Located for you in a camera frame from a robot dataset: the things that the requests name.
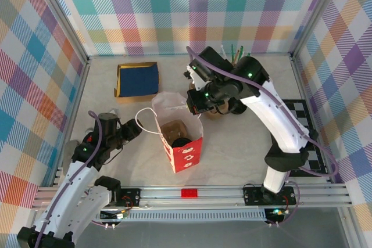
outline checkerboard mat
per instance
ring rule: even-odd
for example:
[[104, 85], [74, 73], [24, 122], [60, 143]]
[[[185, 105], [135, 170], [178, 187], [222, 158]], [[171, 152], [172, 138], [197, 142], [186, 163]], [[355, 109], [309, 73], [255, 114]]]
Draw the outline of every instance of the checkerboard mat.
[[[291, 113], [297, 118], [297, 120], [307, 129], [314, 129], [313, 123], [310, 118], [309, 109], [307, 108], [305, 100], [283, 100], [285, 105], [289, 108]], [[309, 150], [309, 159], [304, 165], [305, 168], [318, 172], [326, 173], [326, 167], [323, 162], [319, 148], [312, 146]], [[313, 177], [302, 170], [291, 171], [292, 177]]]

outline white cable tie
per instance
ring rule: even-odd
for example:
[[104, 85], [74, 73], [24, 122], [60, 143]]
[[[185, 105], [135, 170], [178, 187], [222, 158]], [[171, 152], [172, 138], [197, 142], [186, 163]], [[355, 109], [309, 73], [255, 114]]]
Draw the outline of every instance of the white cable tie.
[[225, 53], [225, 50], [224, 50], [224, 48], [223, 48], [223, 45], [221, 45], [221, 52], [222, 52], [222, 54], [223, 54], [223, 58], [227, 59], [227, 55], [226, 55], [226, 53]]

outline black mounting bracket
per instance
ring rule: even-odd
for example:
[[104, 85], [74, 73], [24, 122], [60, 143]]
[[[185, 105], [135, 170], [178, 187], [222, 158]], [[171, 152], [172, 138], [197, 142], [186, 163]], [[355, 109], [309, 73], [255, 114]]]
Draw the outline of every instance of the black mounting bracket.
[[273, 195], [273, 200], [268, 202], [264, 193], [261, 191], [261, 187], [244, 187], [244, 203], [246, 206], [286, 206], [287, 201], [284, 196], [288, 199], [288, 205], [296, 205], [296, 197], [293, 187], [285, 186], [283, 190], [277, 195]]
[[121, 188], [119, 199], [117, 200], [115, 206], [126, 206], [131, 207], [133, 202], [133, 207], [140, 206], [141, 200], [141, 189], [140, 188]]

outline plaid backdrop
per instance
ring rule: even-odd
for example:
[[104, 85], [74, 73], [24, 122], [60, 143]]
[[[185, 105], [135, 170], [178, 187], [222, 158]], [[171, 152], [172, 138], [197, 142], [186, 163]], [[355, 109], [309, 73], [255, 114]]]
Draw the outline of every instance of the plaid backdrop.
[[0, 0], [0, 247], [18, 247], [83, 68], [44, 0]]
[[372, 247], [372, 0], [331, 0], [299, 67]]
[[92, 55], [288, 52], [317, 0], [60, 0]]

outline checkerboard pattern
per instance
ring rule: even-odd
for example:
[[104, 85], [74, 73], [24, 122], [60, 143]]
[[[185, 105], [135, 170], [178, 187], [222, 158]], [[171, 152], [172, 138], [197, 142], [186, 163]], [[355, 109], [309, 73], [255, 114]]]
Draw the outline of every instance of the checkerboard pattern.
[[[307, 108], [305, 100], [283, 100], [285, 105], [289, 108], [296, 119], [308, 130], [313, 130], [314, 125], [310, 117], [309, 109]], [[308, 150], [309, 158], [304, 167], [321, 174], [326, 173], [326, 167], [321, 157], [319, 148], [311, 146]], [[302, 170], [291, 171], [291, 177], [312, 177], [311, 174]]]
[[0, 0], [0, 247], [51, 175], [82, 68], [44, 0]]
[[205, 46], [220, 49], [221, 44], [227, 53], [231, 44], [246, 52], [287, 53], [317, 0], [60, 2], [92, 55], [168, 55], [186, 53], [187, 45], [201, 51]]
[[372, 247], [372, 0], [331, 0], [298, 67]]

